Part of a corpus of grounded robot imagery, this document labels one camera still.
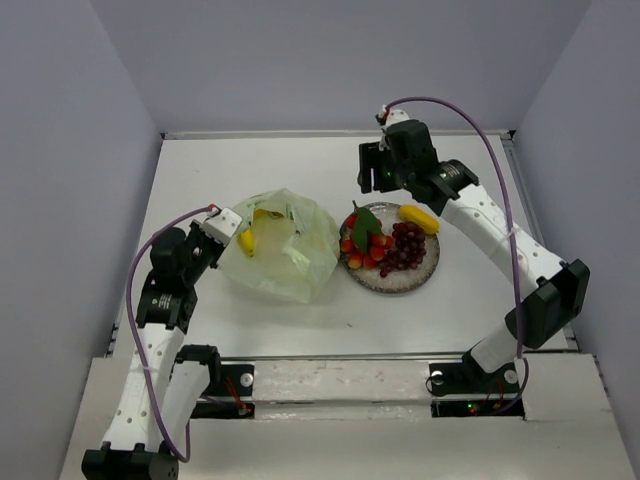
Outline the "red fake cherries with leaf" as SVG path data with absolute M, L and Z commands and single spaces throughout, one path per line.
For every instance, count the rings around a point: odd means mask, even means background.
M 345 218 L 341 230 L 339 251 L 346 268 L 352 272 L 377 271 L 385 278 L 392 271 L 391 250 L 395 240 L 383 230 L 383 222 L 367 206 L 352 202 L 353 210 Z

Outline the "yellow fake mango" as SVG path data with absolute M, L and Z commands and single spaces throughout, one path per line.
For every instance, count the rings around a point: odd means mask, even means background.
M 434 235 L 439 232 L 439 222 L 415 205 L 402 205 L 398 209 L 398 216 L 404 222 L 412 222 L 419 226 L 426 234 Z

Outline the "yellow fake banana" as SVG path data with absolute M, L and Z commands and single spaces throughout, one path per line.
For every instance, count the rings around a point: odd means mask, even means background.
M 249 258 L 252 258 L 255 255 L 255 239 L 252 226 L 257 219 L 265 216 L 266 214 L 267 212 L 264 209 L 255 210 L 252 219 L 249 221 L 248 227 L 238 237 L 241 250 Z

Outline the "purple fake grapes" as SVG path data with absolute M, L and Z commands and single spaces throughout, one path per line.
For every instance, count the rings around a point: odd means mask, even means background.
M 425 236 L 423 229 L 414 222 L 395 223 L 386 240 L 384 257 L 378 263 L 380 276 L 417 269 L 426 255 Z

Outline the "light green plastic bag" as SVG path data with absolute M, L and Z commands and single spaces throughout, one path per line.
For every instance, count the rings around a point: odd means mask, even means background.
M 316 201 L 286 188 L 249 197 L 232 208 L 249 230 L 254 255 L 235 236 L 218 265 L 231 281 L 264 296 L 309 303 L 326 286 L 339 259 L 339 228 Z

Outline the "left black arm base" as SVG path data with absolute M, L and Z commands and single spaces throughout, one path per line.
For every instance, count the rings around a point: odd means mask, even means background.
M 220 381 L 211 383 L 191 414 L 192 419 L 253 419 L 255 366 L 251 363 L 223 363 Z

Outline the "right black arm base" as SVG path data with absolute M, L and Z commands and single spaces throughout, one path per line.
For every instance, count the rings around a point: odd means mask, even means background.
M 433 418 L 525 417 L 520 378 L 514 363 L 469 379 L 460 362 L 429 365 L 425 380 Z

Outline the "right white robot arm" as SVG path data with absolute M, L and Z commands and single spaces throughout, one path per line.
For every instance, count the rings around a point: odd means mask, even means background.
M 402 110 L 380 123 L 380 141 L 359 147 L 362 192 L 408 191 L 465 234 L 514 287 L 514 309 L 461 360 L 462 384 L 482 392 L 524 348 L 540 348 L 581 313 L 590 270 L 579 259 L 564 261 L 522 230 L 509 202 L 495 202 L 462 162 L 440 161 L 425 123 Z

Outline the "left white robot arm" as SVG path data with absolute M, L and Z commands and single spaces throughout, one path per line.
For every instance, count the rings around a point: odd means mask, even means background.
M 239 223 L 170 225 L 141 251 L 150 256 L 139 302 L 126 304 L 134 354 L 113 420 L 101 446 L 85 452 L 88 479 L 175 479 L 190 459 L 189 421 L 201 395 L 221 383 L 218 350 L 184 340 L 197 303 L 195 284 L 214 268 Z

